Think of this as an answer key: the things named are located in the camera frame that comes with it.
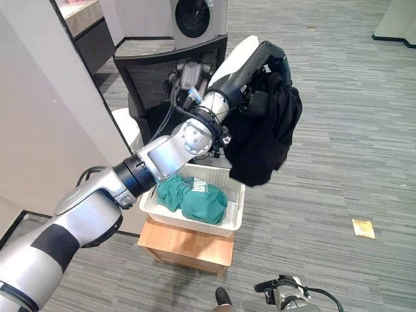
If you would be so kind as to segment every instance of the washing machine door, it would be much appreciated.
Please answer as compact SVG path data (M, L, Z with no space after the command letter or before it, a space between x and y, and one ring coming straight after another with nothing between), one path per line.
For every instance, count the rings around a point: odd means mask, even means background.
M209 26L211 14L206 0L179 0L175 20L179 30L189 38L201 36Z

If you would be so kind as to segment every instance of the wooden stool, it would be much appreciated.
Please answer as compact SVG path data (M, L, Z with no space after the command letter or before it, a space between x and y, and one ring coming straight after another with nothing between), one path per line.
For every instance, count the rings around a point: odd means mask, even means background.
M223 276L233 258L234 234L221 237L148 218L137 244L162 263L177 263Z

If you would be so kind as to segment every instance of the white plastic basket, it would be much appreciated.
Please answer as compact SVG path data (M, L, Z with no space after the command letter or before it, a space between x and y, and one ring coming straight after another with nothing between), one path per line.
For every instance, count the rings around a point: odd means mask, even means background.
M229 169L186 164L178 174L197 177L219 187L227 195L228 205L221 223L213 225L185 218L181 209L174 213L169 211L165 206L157 203L157 193L153 192L154 189L143 194L139 204L140 209L156 222L223 237L229 237L241 227L246 187L244 184L228 177Z

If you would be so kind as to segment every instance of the green clothing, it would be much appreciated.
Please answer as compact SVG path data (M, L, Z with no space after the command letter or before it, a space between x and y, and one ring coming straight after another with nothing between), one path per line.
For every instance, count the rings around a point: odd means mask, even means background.
M221 222L228 202L218 187L177 174L161 183L156 191L157 202L170 211L180 208L184 217L209 224Z

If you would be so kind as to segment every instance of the washing machine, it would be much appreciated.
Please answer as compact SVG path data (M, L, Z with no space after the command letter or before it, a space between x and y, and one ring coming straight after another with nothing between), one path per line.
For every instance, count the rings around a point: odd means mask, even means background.
M227 33L228 0L170 0L175 48Z

